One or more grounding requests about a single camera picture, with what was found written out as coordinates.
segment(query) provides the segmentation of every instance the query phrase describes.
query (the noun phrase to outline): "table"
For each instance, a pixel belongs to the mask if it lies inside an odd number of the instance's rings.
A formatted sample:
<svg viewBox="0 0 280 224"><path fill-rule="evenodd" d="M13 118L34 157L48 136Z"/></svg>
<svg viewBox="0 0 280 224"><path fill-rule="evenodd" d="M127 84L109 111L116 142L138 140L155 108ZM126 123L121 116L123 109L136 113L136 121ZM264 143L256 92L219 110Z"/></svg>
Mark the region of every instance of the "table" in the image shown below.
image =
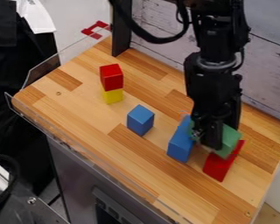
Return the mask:
<svg viewBox="0 0 280 224"><path fill-rule="evenodd" d="M134 49L114 58L111 42L105 39L24 88L13 107L175 221L250 223L280 165L280 121L243 104L245 144L219 183L202 172L208 153L201 147L186 164L166 155L182 114L193 106L183 74ZM99 67L112 63L124 73L124 101L107 105ZM144 137L126 128L137 104L156 114Z"/></svg>

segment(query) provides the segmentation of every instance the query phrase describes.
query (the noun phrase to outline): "stacked blocks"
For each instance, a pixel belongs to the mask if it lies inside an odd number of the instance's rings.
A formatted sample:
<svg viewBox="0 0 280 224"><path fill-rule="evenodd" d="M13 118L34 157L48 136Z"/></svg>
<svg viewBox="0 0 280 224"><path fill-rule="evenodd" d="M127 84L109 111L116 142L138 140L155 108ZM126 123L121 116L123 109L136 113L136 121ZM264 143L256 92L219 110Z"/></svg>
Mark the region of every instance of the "stacked blocks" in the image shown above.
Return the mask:
<svg viewBox="0 0 280 224"><path fill-rule="evenodd" d="M244 141L240 140L236 145L234 151L229 154L227 159L223 159L213 152L206 159L206 163L203 167L203 172L208 176L217 179L222 182L225 176L228 173L228 170L232 163L235 161L235 158L240 153L242 146L244 145Z"/></svg>
<svg viewBox="0 0 280 224"><path fill-rule="evenodd" d="M175 158L180 162L186 163L188 160L195 141L189 137L189 127L191 125L191 117L184 117L182 123L178 126L168 146L167 155Z"/></svg>
<svg viewBox="0 0 280 224"><path fill-rule="evenodd" d="M235 149L241 139L242 134L229 127L228 125L223 125L223 146L220 150L215 150L213 153L217 154L219 157L227 159L230 153Z"/></svg>
<svg viewBox="0 0 280 224"><path fill-rule="evenodd" d="M100 67L102 97L107 104L123 100L123 72L119 65Z"/></svg>
<svg viewBox="0 0 280 224"><path fill-rule="evenodd" d="M153 112L142 105L137 105L128 114L128 128L142 137L152 128L154 119Z"/></svg>

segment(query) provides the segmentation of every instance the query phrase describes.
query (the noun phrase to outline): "black panel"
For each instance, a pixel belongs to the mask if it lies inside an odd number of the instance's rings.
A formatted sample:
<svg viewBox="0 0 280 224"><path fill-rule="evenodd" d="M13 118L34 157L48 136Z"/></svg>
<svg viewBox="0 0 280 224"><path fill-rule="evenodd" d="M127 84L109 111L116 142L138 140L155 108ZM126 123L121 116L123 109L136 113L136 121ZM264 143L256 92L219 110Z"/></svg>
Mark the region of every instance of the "black panel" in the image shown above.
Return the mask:
<svg viewBox="0 0 280 224"><path fill-rule="evenodd" d="M132 0L118 0L128 16L132 14ZM123 19L113 10L112 56L116 57L130 48L131 30Z"/></svg>

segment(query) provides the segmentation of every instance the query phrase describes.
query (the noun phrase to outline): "white cloth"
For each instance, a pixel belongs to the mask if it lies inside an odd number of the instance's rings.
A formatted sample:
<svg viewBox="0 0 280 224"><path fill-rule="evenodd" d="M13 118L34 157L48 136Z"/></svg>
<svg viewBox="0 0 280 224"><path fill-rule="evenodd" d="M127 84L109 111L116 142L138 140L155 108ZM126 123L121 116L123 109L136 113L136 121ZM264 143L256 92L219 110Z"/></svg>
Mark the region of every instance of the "white cloth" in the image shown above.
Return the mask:
<svg viewBox="0 0 280 224"><path fill-rule="evenodd" d="M17 12L25 18L35 34L55 32L56 27L39 0L16 0Z"/></svg>

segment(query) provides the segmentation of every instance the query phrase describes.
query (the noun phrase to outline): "clear plastic barrier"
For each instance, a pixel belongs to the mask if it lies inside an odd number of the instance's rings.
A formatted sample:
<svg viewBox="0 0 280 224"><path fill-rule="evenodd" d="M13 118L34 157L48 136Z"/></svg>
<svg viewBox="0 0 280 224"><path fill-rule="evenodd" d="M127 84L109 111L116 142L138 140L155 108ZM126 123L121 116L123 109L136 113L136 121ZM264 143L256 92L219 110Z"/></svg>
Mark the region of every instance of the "clear plastic barrier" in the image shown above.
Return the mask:
<svg viewBox="0 0 280 224"><path fill-rule="evenodd" d="M92 37L93 35L97 34L101 36L99 39L95 39L94 37ZM31 69L24 82L23 88L26 88L27 86L31 85L34 81L40 79L41 77L50 73L60 65L67 63L69 60L85 52L88 48L94 46L98 42L110 36L109 27L107 26L98 31L96 30L95 33L93 33L93 35L85 36L85 38L82 38L81 40L68 46L64 50L56 53L51 58L47 59L46 61ZM144 203L148 207L148 209L154 211L155 213L159 213L159 210L161 210L168 216L170 216L173 220L178 221L178 223L191 223L190 221L186 220L183 216L176 213L173 209L168 207L166 204L164 204L164 202L156 199L154 195L147 192L133 180L125 177L122 173L115 169L115 167L105 163L90 150L84 149L70 136L68 136L66 133L57 128L52 123L49 123L46 119L41 117L41 115L36 114L34 111L26 107L21 101L13 98L8 93L5 93L5 96L11 110L13 110L19 116L23 117L27 122L31 123L39 130L44 132L48 137L56 141L58 144L63 145L65 149L73 152L76 156L85 161L85 163L87 163L90 167L99 172L106 179L122 188L132 197L136 197L137 199L139 199L139 201L141 203ZM154 199L154 205L156 205L157 203L157 207L151 205L148 202L148 199Z"/></svg>

